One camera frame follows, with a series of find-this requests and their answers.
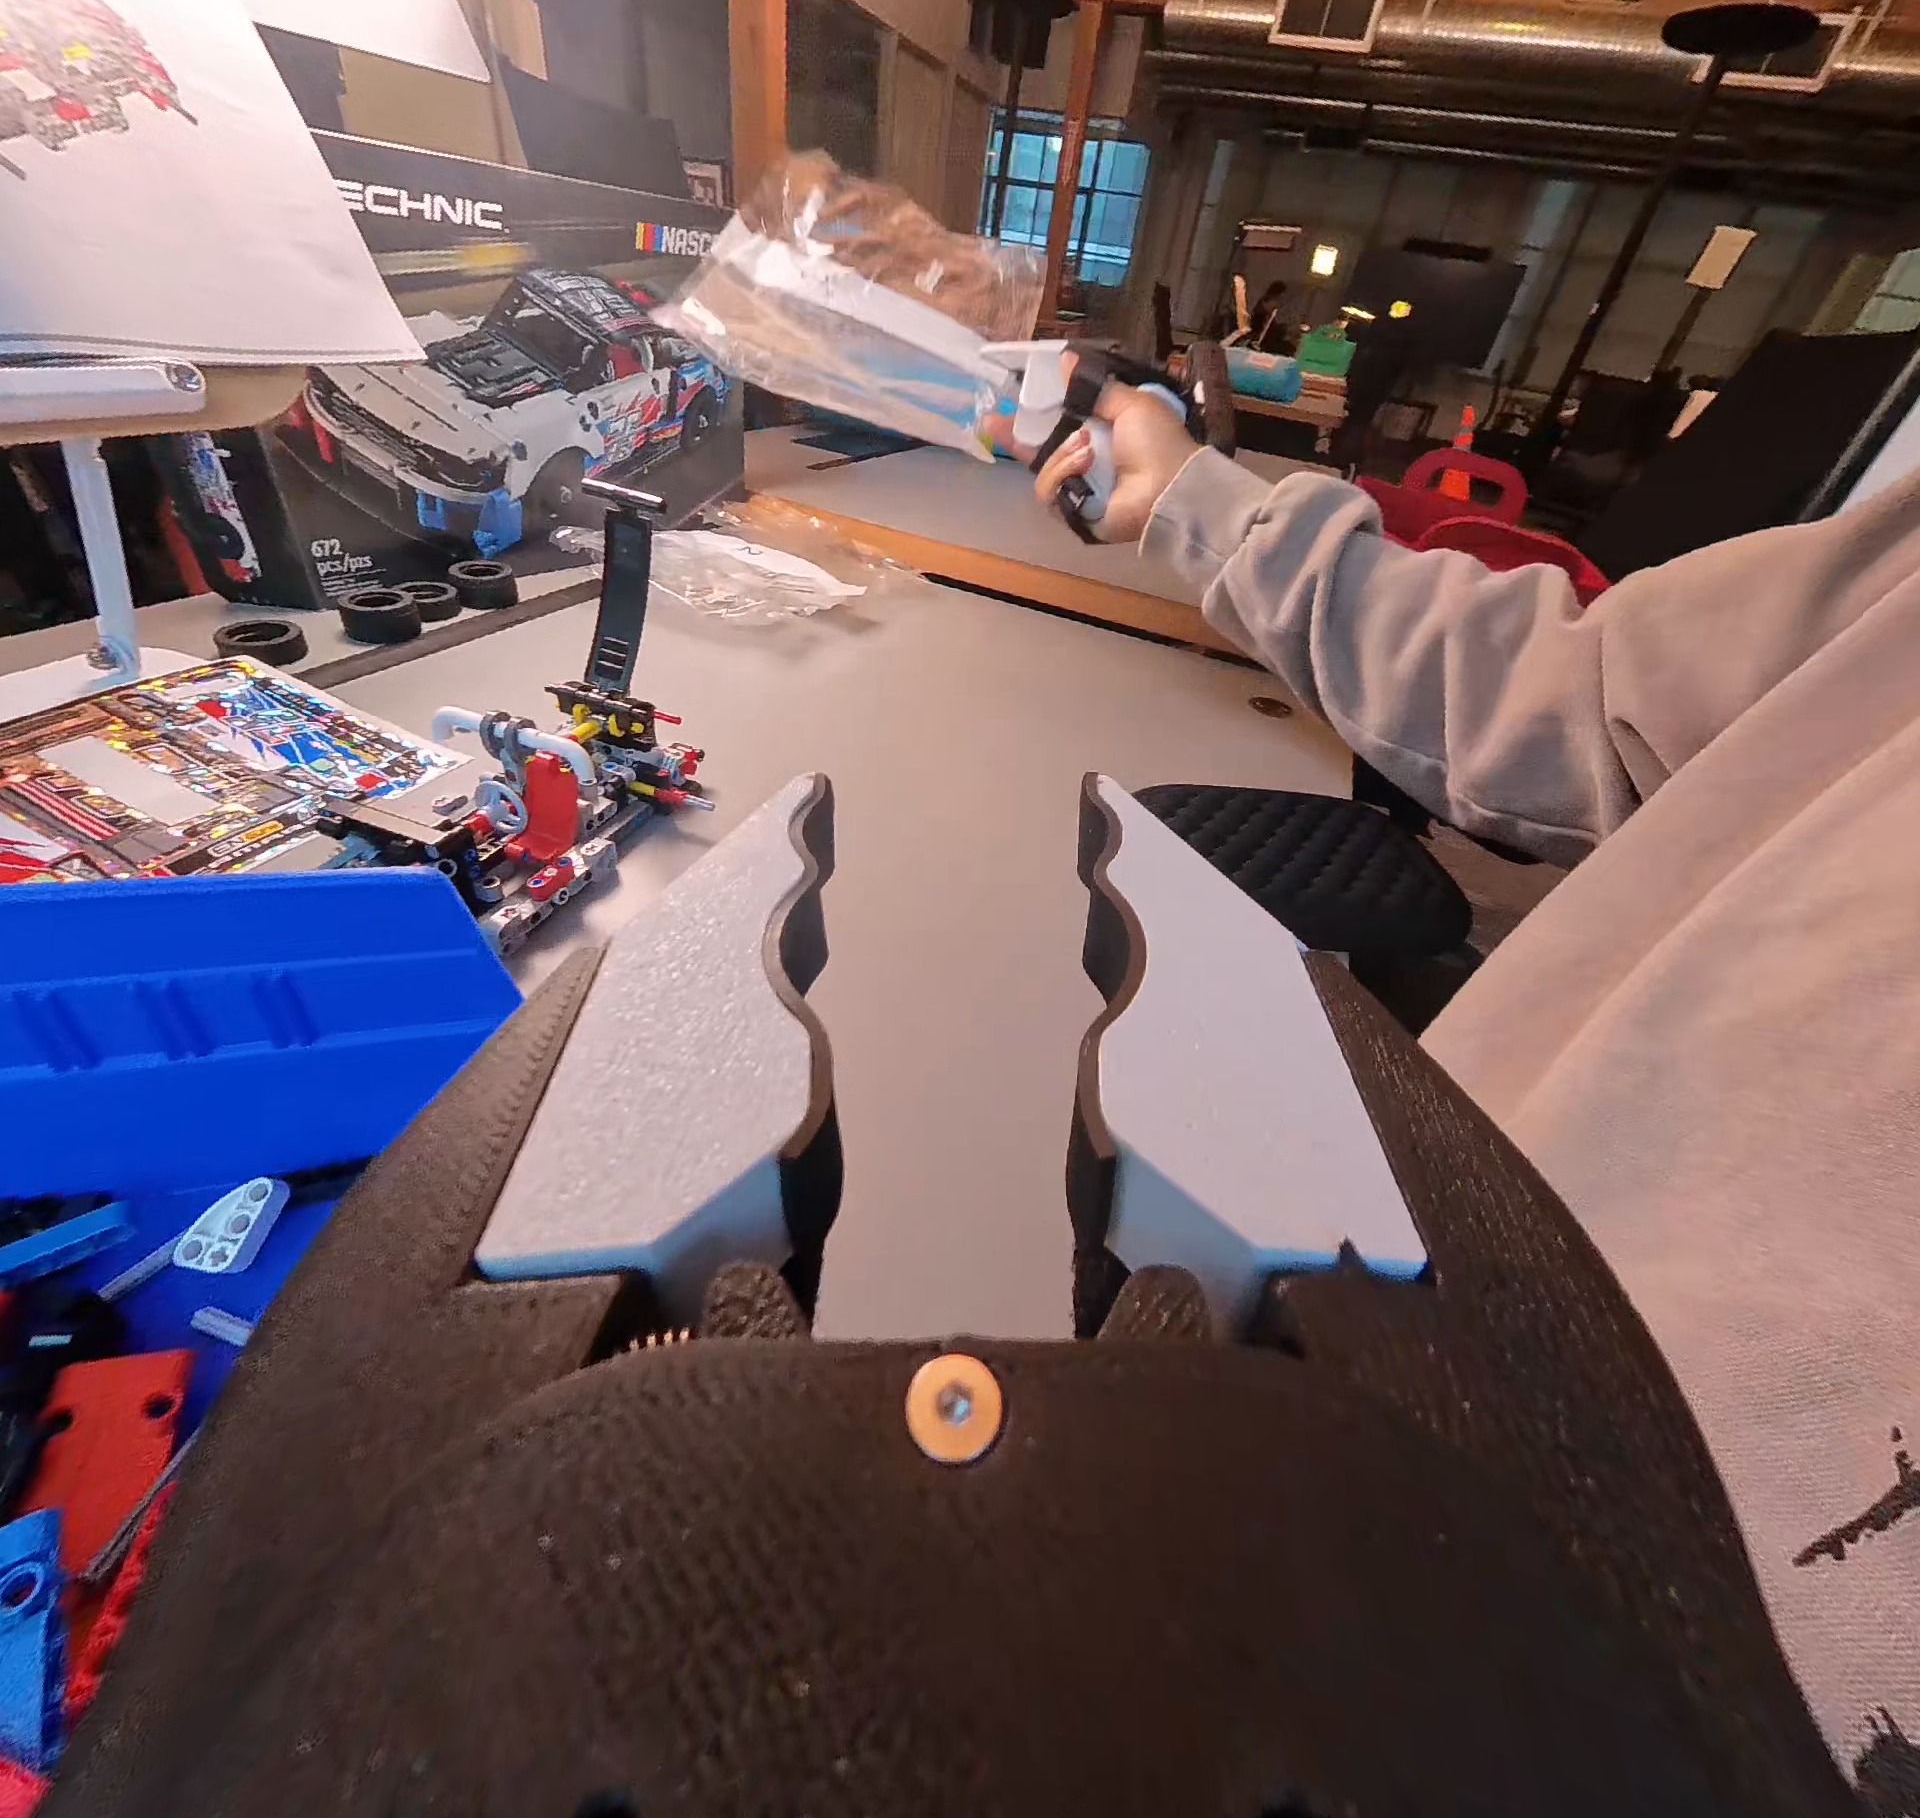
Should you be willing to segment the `blue bin with white tag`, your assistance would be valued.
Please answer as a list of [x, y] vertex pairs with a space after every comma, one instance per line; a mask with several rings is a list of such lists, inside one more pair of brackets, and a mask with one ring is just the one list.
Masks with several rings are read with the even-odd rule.
[[[343, 1193], [520, 1003], [429, 873], [4, 884], [2, 1196], [188, 1218], [253, 1176], [358, 1163], [204, 1293], [254, 1338]], [[211, 1365], [196, 1431], [241, 1356]]]

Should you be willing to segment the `lego instruction booklet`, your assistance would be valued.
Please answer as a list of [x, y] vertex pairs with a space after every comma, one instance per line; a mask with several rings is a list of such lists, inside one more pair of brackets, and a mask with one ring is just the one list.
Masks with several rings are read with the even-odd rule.
[[2, 16], [6, 359], [420, 360], [243, 0]]

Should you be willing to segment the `holographic sticker sheet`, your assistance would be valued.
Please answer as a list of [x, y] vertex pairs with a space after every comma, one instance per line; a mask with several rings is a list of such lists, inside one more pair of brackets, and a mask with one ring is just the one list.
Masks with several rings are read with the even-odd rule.
[[249, 657], [2, 723], [2, 883], [284, 867], [343, 804], [457, 796], [472, 757]]

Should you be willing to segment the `person's right hand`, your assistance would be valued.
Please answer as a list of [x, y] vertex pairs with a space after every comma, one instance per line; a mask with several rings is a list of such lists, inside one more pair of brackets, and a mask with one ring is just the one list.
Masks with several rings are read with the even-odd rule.
[[1057, 510], [1069, 481], [1081, 481], [1096, 467], [1094, 422], [1109, 429], [1105, 453], [1113, 481], [1105, 495], [1102, 519], [1090, 521], [1093, 540], [1132, 546], [1164, 495], [1201, 444], [1189, 437], [1182, 421], [1138, 386], [1106, 383], [1090, 421], [1048, 455], [1035, 475], [1035, 497]]

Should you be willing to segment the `distant wooden table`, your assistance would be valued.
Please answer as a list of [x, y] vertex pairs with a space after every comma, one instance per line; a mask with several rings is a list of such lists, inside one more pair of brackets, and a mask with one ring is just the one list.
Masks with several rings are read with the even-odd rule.
[[1260, 404], [1232, 391], [1239, 453], [1319, 462], [1328, 456], [1332, 433], [1344, 421], [1346, 380], [1304, 376], [1291, 404]]

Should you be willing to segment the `red and black bag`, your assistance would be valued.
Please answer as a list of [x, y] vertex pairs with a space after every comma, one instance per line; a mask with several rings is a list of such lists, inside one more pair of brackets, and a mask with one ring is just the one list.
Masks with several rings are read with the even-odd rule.
[[1553, 566], [1567, 573], [1579, 605], [1591, 605], [1609, 579], [1573, 544], [1521, 525], [1523, 474], [1467, 448], [1437, 448], [1409, 462], [1401, 481], [1356, 475], [1380, 513], [1383, 534], [1413, 552], [1460, 552], [1490, 570]]

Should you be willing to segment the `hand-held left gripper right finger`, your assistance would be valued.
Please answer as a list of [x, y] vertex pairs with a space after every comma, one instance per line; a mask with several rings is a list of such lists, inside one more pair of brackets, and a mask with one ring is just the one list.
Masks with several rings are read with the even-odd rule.
[[1308, 949], [1106, 774], [1077, 800], [1099, 1009], [1070, 1115], [1073, 1330], [1155, 1268], [1242, 1338], [1273, 1276], [1415, 1285], [1429, 1253]]

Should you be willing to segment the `white labelled clear plastic bag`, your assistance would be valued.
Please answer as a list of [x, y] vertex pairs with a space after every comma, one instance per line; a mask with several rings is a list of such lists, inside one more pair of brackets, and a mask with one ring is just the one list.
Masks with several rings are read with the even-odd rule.
[[850, 568], [818, 566], [731, 528], [658, 528], [651, 534], [651, 591], [740, 626], [803, 621], [859, 605], [871, 582]]

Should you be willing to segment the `red lego seat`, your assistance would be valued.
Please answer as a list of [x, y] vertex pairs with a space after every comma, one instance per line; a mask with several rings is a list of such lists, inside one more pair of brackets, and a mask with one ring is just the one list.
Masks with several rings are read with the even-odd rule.
[[525, 824], [509, 839], [509, 851], [518, 863], [542, 871], [583, 835], [583, 778], [562, 756], [537, 751], [525, 764], [520, 799]]

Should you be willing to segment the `lego car chassis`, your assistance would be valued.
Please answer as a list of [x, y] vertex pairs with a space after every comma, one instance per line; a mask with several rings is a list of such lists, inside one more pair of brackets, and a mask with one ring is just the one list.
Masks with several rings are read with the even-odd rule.
[[[332, 841], [332, 871], [432, 871], [477, 921], [497, 960], [509, 960], [579, 897], [616, 881], [622, 845], [648, 823], [711, 807], [699, 783], [703, 751], [666, 742], [658, 727], [678, 717], [649, 703], [605, 698], [583, 679], [554, 686], [559, 723], [538, 727], [506, 709], [439, 706], [432, 742], [472, 738], [483, 770], [461, 794], [438, 804], [402, 805], [371, 796], [332, 796], [318, 830]], [[583, 778], [583, 835], [542, 871], [518, 863], [509, 841], [477, 839], [468, 828], [472, 792], [486, 778], [522, 789], [537, 751], [573, 762]]]

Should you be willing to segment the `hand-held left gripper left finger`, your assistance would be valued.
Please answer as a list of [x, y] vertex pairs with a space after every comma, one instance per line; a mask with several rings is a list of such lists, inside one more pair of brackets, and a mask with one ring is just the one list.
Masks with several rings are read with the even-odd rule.
[[805, 992], [833, 835], [830, 777], [799, 774], [603, 946], [478, 1235], [480, 1276], [708, 1289], [755, 1261], [818, 1289], [842, 1137]]

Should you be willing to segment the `black disc stand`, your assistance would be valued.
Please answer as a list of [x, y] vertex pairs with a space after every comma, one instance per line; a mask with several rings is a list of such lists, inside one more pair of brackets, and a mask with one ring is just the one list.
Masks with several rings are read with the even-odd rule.
[[[1012, 152], [1019, 135], [1019, 94], [1030, 75], [1042, 75], [1053, 23], [1077, 10], [1076, 0], [972, 0], [970, 43], [981, 58], [1001, 65], [999, 140], [992, 146], [986, 172], [986, 236], [1001, 236], [1004, 208], [1012, 187]], [[1052, 336], [1059, 321], [1060, 281], [1070, 236], [1073, 201], [1077, 198], [1081, 158], [1085, 150], [1085, 117], [1073, 109], [1060, 116], [1059, 152], [1048, 190], [1048, 228], [1042, 251], [1042, 284], [1030, 338]]]
[[1546, 453], [1570, 386], [1579, 380], [1585, 359], [1593, 354], [1600, 338], [1603, 324], [1612, 314], [1612, 308], [1627, 285], [1627, 278], [1640, 254], [1652, 222], [1660, 213], [1670, 186], [1675, 182], [1679, 169], [1689, 160], [1693, 138], [1706, 123], [1706, 116], [1713, 109], [1719, 87], [1724, 85], [1724, 75], [1748, 71], [1763, 59], [1790, 53], [1817, 35], [1819, 14], [1799, 4], [1709, 4], [1666, 16], [1660, 28], [1662, 43], [1670, 53], [1706, 59], [1706, 77], [1695, 85], [1693, 99], [1672, 142], [1666, 145], [1664, 157], [1647, 180], [1640, 206], [1621, 236], [1620, 251], [1614, 252], [1614, 259], [1597, 288], [1596, 303], [1591, 305], [1583, 328], [1551, 383], [1543, 412], [1534, 419], [1532, 437], [1527, 441], [1527, 453], [1532, 456]]

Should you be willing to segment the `pile of loose lego parts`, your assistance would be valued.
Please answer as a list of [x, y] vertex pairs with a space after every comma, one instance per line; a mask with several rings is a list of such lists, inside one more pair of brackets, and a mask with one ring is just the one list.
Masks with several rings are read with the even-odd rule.
[[253, 1317], [204, 1293], [253, 1270], [301, 1196], [358, 1163], [253, 1176], [142, 1217], [104, 1190], [4, 1197], [2, 1808], [36, 1814], [105, 1683], [211, 1365]]

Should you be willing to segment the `clear bag of lego parts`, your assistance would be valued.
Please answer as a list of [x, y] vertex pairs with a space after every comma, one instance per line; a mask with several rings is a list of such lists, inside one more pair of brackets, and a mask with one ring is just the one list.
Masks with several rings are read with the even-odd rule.
[[1030, 338], [1042, 284], [1042, 251], [948, 231], [900, 187], [853, 175], [826, 152], [779, 158], [658, 314], [727, 376], [826, 414], [814, 401], [818, 343], [900, 342], [752, 290], [745, 266], [761, 254], [840, 261], [988, 342]]

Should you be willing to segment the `metal rod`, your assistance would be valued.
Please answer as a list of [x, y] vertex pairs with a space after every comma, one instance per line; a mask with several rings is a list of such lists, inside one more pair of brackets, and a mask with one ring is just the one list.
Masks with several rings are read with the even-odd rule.
[[111, 679], [140, 679], [136, 600], [131, 596], [118, 504], [98, 437], [59, 441], [59, 459], [72, 490], [81, 556], [94, 600], [94, 646], [87, 658]]

